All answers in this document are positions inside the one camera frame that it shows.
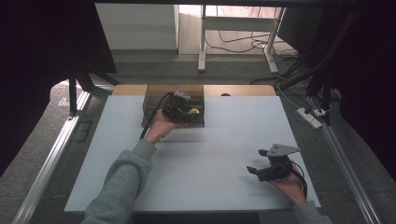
hand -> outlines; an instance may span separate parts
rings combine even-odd
[[[293,170],[299,172],[294,163]],[[284,179],[270,180],[268,183],[276,187],[293,205],[306,203],[303,184],[296,175],[290,173]]]
[[[175,128],[186,127],[187,123],[175,123],[167,118],[162,109],[157,110],[150,128],[144,139],[155,145],[161,138],[172,132]]]

table leg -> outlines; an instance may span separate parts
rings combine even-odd
[[[201,43],[198,58],[198,72],[205,71],[205,58],[206,58],[206,43],[205,43],[205,23],[206,23],[206,5],[201,6]]]
[[[264,54],[267,58],[268,65],[270,66],[270,71],[272,74],[278,74],[278,70],[276,64],[274,62],[274,58],[272,56],[272,48],[274,45],[274,40],[277,34],[277,30],[279,29],[280,22],[282,20],[283,11],[285,8],[281,8],[279,13],[277,14],[275,21],[274,21],[274,28],[270,34],[270,38],[268,39],[268,43],[264,47]]]

gray sleeve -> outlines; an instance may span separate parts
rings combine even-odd
[[[99,195],[88,205],[82,223],[126,223],[135,198],[145,186],[155,151],[156,147],[145,140],[132,151],[122,151],[108,170]]]
[[[314,202],[307,202],[292,207],[300,224],[332,224],[332,221],[322,216]]]

white power strip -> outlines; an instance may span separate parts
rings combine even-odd
[[[321,123],[314,118],[310,113],[305,114],[305,108],[301,107],[300,109],[297,110],[297,113],[300,114],[303,119],[305,119],[306,122],[308,122],[314,129],[320,128]]]

white tabletop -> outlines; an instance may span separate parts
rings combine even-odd
[[[101,190],[111,163],[132,149],[142,132],[144,96],[110,96],[66,212],[83,212]],[[269,167],[259,149],[297,147],[277,96],[208,96],[205,127],[176,129],[156,145],[153,170],[134,204],[136,212],[260,211],[290,208],[247,166]],[[300,153],[290,155],[305,173],[308,200],[320,206]]]

